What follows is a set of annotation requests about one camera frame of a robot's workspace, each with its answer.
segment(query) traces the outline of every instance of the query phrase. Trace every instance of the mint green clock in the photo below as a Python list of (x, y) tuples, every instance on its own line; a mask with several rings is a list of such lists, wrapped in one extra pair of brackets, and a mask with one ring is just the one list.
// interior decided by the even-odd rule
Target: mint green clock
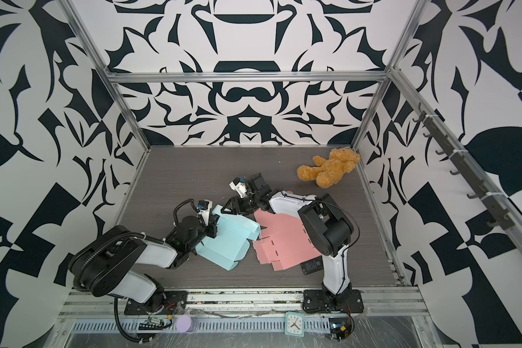
[(291, 336), (303, 337), (304, 318), (301, 313), (286, 312), (284, 318), (284, 333)]

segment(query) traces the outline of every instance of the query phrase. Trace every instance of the gray floor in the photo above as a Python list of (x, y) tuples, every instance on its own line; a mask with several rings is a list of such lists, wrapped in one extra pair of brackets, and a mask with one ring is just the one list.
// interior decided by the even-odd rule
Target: gray floor
[[(296, 177), (301, 164), (311, 164), (314, 155), (327, 157), (329, 148), (173, 148), (154, 147), (122, 218), (132, 232), (162, 238), (172, 229), (174, 207), (188, 198), (209, 199), (223, 205), (235, 194), (228, 183), (235, 177), (261, 173), (272, 188), (296, 194), (324, 192), (314, 182)], [(360, 240), (348, 251), (348, 275), (355, 286), (388, 286), (395, 281), (387, 262), (377, 227), (356, 171), (327, 189), (342, 208), (350, 212), (361, 228)], [(189, 205), (179, 216), (193, 213)], [(275, 272), (260, 264), (250, 247), (246, 257), (232, 271), (201, 256), (177, 269), (136, 266), (166, 287), (292, 287), (319, 286), (323, 272), (305, 276), (300, 266)]]

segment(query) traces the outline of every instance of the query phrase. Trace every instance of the teddy bear head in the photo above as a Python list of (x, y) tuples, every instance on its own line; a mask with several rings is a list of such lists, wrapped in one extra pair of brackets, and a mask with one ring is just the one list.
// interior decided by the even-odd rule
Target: teddy bear head
[(349, 148), (333, 149), (329, 155), (329, 159), (337, 159), (342, 162), (354, 161), (358, 163), (360, 161), (360, 155)]

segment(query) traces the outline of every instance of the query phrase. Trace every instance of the patterned back wall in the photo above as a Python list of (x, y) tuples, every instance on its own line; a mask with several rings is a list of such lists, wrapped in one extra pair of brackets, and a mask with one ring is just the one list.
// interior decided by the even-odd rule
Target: patterned back wall
[(143, 153), (58, 4), (0, 1), (0, 347), (42, 346)]
[[(383, 70), (415, 0), (79, 0), (112, 72)], [(151, 144), (350, 144), (374, 82), (125, 84)]]
[[(432, 0), (401, 70), (522, 211), (522, 1)], [(522, 254), (391, 86), (360, 153), (447, 347), (522, 347)]]

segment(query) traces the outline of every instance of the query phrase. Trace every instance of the transparent plastic sheet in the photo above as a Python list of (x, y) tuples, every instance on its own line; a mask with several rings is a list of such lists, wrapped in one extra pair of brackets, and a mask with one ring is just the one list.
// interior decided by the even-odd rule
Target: transparent plastic sheet
[(65, 347), (288, 347), (288, 348), (408, 348), (420, 346), (420, 335), (412, 317), (407, 316), (356, 316), (354, 332), (342, 342), (325, 334), (305, 333), (303, 338), (278, 333), (173, 333), (158, 334), (151, 343), (135, 344), (119, 333), (70, 334)]

